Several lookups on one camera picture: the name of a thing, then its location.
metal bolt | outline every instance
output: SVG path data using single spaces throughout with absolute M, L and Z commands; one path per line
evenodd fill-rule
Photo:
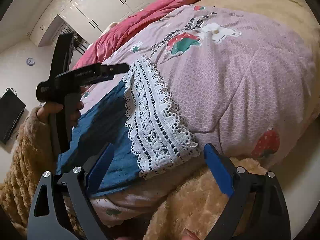
M 46 178 L 46 177 L 49 177 L 50 176 L 50 171 L 45 171 L 43 173 L 43 176 Z
M 82 168 L 80 166 L 76 166 L 73 168 L 74 173 L 79 173 L 81 170 L 82 170 Z
M 275 177 L 275 174 L 272 171 L 268 171 L 267 175 L 270 178 L 274 178 Z
M 243 167 L 237 167 L 237 172 L 238 173 L 244 173 L 245 169 Z

pink duvet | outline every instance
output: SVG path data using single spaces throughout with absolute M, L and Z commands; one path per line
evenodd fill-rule
M 157 0 L 143 11 L 128 17 L 104 34 L 85 52 L 72 69 L 103 62 L 134 35 L 176 8 L 195 3 L 197 0 Z

strawberry print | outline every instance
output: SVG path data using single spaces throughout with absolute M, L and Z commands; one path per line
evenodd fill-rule
M 199 37 L 184 32 L 173 37 L 171 40 L 168 41 L 166 51 L 171 51 L 172 55 L 180 51 L 184 53 L 190 48 L 191 45 L 199 46 L 199 40 Z
M 266 157 L 277 152 L 280 146 L 280 137 L 274 129 L 266 131 L 258 140 L 251 152 L 253 158 Z
M 203 10 L 203 9 L 204 9 L 204 6 L 196 5 L 193 9 L 194 9 L 195 11 Z

white wardrobe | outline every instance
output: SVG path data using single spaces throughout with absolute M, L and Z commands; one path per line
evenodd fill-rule
M 120 22 L 156 0 L 53 0 L 33 29 L 36 46 L 50 43 L 66 22 L 88 43 L 93 43 L 112 22 Z

hand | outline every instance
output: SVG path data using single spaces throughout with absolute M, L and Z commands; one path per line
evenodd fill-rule
M 199 238 L 193 232 L 185 228 L 181 240 L 199 240 Z
M 50 114 L 57 114 L 63 109 L 63 105 L 58 104 L 56 102 L 47 102 L 43 107 L 41 107 L 37 112 L 37 117 L 40 122 L 48 123 L 49 115 Z M 83 109 L 83 103 L 79 101 L 77 103 L 77 111 L 71 114 L 71 125 L 77 126 L 78 119 L 81 116 L 80 111 Z

